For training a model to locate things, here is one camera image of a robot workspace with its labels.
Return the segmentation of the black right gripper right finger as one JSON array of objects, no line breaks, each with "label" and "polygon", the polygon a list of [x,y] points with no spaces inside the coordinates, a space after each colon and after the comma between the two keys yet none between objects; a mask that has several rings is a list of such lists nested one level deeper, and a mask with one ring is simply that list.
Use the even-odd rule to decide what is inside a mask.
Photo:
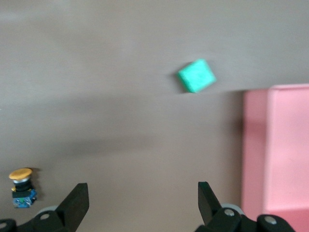
[{"label": "black right gripper right finger", "polygon": [[293,232],[293,227],[276,215],[249,219],[236,205],[219,203],[208,182],[198,183],[198,208],[204,224],[197,232]]}]

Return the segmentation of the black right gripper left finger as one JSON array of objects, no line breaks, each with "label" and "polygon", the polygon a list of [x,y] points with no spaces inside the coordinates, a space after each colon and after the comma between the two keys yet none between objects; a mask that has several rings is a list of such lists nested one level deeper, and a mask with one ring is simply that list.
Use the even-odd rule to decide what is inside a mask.
[{"label": "black right gripper left finger", "polygon": [[37,214],[17,225],[11,218],[0,220],[2,232],[75,232],[89,209],[88,184],[79,183],[55,210]]}]

